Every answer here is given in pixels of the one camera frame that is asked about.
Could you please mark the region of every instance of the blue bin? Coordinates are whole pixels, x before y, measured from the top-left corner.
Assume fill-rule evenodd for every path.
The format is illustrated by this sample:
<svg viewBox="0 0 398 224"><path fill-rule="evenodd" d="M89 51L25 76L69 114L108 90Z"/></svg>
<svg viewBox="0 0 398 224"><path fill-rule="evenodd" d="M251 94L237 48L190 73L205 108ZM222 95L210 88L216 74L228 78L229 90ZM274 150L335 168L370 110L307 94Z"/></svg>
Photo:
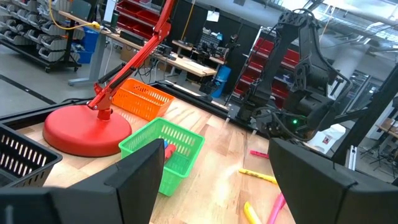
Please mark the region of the blue bin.
<svg viewBox="0 0 398 224"><path fill-rule="evenodd" d="M216 80L227 81L230 73L231 69L228 68L226 65L223 65L218 70Z"/></svg>
<svg viewBox="0 0 398 224"><path fill-rule="evenodd" d="M77 63L84 64L91 62L91 56L93 55L94 52L78 51L77 53L80 55L80 58L77 61Z"/></svg>
<svg viewBox="0 0 398 224"><path fill-rule="evenodd" d="M226 80L216 80L216 82L221 83L221 85L218 87L218 89L213 94L211 94L211 96L214 98L219 98L221 96L221 93L224 90Z"/></svg>
<svg viewBox="0 0 398 224"><path fill-rule="evenodd" d="M83 29L85 31L85 37L82 40L82 46L87 52L94 52L99 33L87 27L83 27Z"/></svg>

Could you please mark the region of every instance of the wooden table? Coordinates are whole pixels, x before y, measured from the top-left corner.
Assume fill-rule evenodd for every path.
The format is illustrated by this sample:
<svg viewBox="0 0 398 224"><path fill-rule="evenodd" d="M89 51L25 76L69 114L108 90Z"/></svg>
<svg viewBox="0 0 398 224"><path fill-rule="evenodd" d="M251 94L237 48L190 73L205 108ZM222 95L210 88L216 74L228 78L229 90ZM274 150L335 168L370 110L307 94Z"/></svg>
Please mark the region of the wooden table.
<svg viewBox="0 0 398 224"><path fill-rule="evenodd" d="M115 106L113 110L130 122L133 132L147 123ZM166 197L158 194L151 222L248 223L243 205L249 201L262 223L265 223L280 190L270 182L241 174L238 169L243 167L273 175L267 159L249 153L250 149L267 152L268 140L252 136L179 99L170 105L164 118L201 134L206 140L190 175L182 181L174 195ZM20 129L19 132L50 147L43 140L42 128L43 123L40 123ZM68 187L120 160L120 154L87 158L59 153L63 160L54 166L45 186ZM288 206L280 211L278 223L294 223Z"/></svg>
<svg viewBox="0 0 398 224"><path fill-rule="evenodd" d="M174 45L178 46L179 51L180 51L180 49L185 49L185 50L189 50L189 51L193 50L193 47L189 47L189 46L186 46L185 44L181 44L177 40L173 40L172 43ZM192 52L195 54L199 54L199 52L197 52L196 50L193 50ZM209 59L213 62L216 62L218 65L224 65L226 63L224 60L221 60L221 59L213 57L213 56L210 56Z"/></svg>
<svg viewBox="0 0 398 224"><path fill-rule="evenodd" d="M83 19L77 18L67 12L59 11L59 13L71 20L74 20L80 24L87 24L87 21L84 21ZM103 61L103 54L104 54L104 49L105 49L105 43L106 43L106 37L112 38L122 44L126 44L134 49L140 50L142 46L137 45L135 43L132 43L126 39L123 39L120 37L119 34L114 34L112 32L106 31L106 30L99 30L95 29L94 27L88 27L90 29L93 29L97 32L100 33L98 36L96 48L95 48L95 53L93 54L91 58L91 65L90 65L90 74L88 78L76 78L73 80L69 80L69 85L86 85L86 84L93 84L96 82L99 78L99 75L102 74L103 72L100 72L101 70L101 64ZM194 75L197 75L199 77L206 77L206 76L211 76L215 75L217 71L213 68L209 67L204 67L199 64L197 64L195 61L191 60L190 58L179 58L176 53L172 54L173 57L176 58L176 60L170 60L166 57L163 57L161 55L156 55L155 57L162 61L163 63L167 63L172 65L173 67L177 67L183 71L190 72ZM186 78L186 72L182 74L181 79L185 81Z"/></svg>

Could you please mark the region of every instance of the green basket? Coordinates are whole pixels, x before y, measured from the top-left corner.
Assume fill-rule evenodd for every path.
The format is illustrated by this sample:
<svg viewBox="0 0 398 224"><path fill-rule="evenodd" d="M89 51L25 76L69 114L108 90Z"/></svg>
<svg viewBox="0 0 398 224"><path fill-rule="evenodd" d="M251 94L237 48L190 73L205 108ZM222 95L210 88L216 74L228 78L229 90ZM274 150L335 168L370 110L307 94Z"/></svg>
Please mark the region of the green basket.
<svg viewBox="0 0 398 224"><path fill-rule="evenodd" d="M205 138L163 118L156 118L119 144L122 159L158 138L177 148L164 166L159 188L160 193L171 196L191 172Z"/></svg>

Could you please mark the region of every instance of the black basket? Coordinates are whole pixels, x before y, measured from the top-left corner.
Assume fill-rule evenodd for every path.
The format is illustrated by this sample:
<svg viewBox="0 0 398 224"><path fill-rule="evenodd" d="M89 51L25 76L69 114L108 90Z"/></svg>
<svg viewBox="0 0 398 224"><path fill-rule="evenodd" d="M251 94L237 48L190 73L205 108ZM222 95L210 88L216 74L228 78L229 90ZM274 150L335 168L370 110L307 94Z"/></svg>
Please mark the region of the black basket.
<svg viewBox="0 0 398 224"><path fill-rule="evenodd" d="M0 187L43 187L62 156L0 124Z"/></svg>

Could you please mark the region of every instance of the workstation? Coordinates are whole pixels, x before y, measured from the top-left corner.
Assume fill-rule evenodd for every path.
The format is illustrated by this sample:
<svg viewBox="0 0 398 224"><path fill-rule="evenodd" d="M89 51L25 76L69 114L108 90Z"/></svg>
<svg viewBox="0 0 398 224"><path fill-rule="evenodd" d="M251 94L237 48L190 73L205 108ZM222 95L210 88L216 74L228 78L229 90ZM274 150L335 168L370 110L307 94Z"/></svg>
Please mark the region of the workstation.
<svg viewBox="0 0 398 224"><path fill-rule="evenodd" d="M10 4L22 15L27 12L19 10L32 2ZM47 6L49 21L61 20L59 27L73 30L69 35L81 27L86 36L96 34L90 41L71 38L73 47L63 51L73 55L76 45L95 42L89 64L74 58L76 71L54 66L41 72L43 67L11 54L7 46L13 43L1 39L8 64L0 62L0 91L12 93L0 100L6 223L398 219L391 156L398 68L391 63L377 82L381 75L376 79L364 64L382 56L386 61L393 47L384 55L373 44L376 34L336 37L343 34L331 18L358 12L327 1L289 10L287 2L273 1L221 7L130 0L95 1L95 19L93 2L65 0L69 8L60 2L35 4ZM278 14L271 20L259 16L258 22L234 11L256 14L253 6L266 12L262 16ZM13 10L7 12L16 19ZM386 26L378 32L395 32ZM67 47L70 38L54 40L60 38ZM325 50L334 45L342 46L334 55ZM43 76L43 85L35 84Z"/></svg>

